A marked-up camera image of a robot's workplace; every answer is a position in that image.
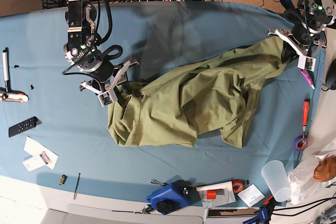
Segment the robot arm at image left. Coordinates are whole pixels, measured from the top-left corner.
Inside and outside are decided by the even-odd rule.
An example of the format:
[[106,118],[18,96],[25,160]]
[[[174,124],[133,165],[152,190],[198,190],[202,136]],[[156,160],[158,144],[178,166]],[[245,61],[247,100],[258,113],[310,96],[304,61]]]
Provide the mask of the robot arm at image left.
[[208,101],[214,83],[226,99],[257,99],[264,82],[280,75],[295,57],[290,38],[275,30],[254,45],[180,65],[149,83],[129,81],[127,71],[138,61],[114,65],[112,61],[122,55],[121,46],[97,49],[106,37],[96,31],[99,15],[91,1],[68,0],[68,4],[65,58],[80,75],[90,77],[81,87],[95,93],[102,106],[126,108],[135,101],[141,106],[182,108],[196,100]]

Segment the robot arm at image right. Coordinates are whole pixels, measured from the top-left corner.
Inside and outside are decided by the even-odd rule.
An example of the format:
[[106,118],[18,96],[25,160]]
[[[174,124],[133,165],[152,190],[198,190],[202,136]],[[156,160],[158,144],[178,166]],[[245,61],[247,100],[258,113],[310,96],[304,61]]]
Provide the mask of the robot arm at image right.
[[282,1],[292,29],[269,31],[269,37],[209,60],[178,67],[148,84],[133,83],[131,101],[156,105],[190,102],[247,105],[256,102],[269,78],[279,76],[292,57],[301,71],[313,71],[315,56],[326,46],[321,33],[335,21],[334,0]]

